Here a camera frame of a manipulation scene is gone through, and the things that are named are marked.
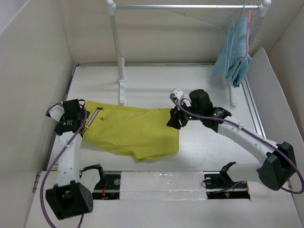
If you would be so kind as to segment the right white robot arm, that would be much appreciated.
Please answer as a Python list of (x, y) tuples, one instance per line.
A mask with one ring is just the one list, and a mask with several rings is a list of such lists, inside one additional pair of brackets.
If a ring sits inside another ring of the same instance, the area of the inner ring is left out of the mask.
[(231, 139), (258, 161), (253, 164), (232, 161), (219, 171), (204, 172), (206, 189), (225, 192), (246, 181), (254, 181), (278, 191), (298, 171), (292, 145), (276, 143), (248, 130), (229, 111), (214, 107), (203, 89), (190, 92), (189, 98), (190, 105), (187, 105), (184, 93), (172, 90), (170, 99), (175, 107), (170, 110), (168, 127), (180, 130), (188, 121), (200, 121), (203, 126)]

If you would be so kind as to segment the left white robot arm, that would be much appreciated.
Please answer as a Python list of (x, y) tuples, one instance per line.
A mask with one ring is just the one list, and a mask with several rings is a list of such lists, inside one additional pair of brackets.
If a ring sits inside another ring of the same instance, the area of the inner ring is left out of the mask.
[(59, 220), (82, 216), (93, 211), (93, 191), (105, 185), (101, 165), (79, 168), (79, 150), (88, 118), (80, 99), (51, 106), (47, 116), (57, 121), (55, 132), (59, 145), (57, 177), (54, 186), (44, 192), (45, 199)]

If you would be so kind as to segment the yellow-green trousers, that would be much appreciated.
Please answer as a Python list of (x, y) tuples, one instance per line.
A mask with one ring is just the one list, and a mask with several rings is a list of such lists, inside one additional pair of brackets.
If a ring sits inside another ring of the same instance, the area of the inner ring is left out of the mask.
[(114, 154), (139, 161), (176, 155), (179, 131), (168, 127), (169, 108), (145, 109), (88, 100), (83, 140)]

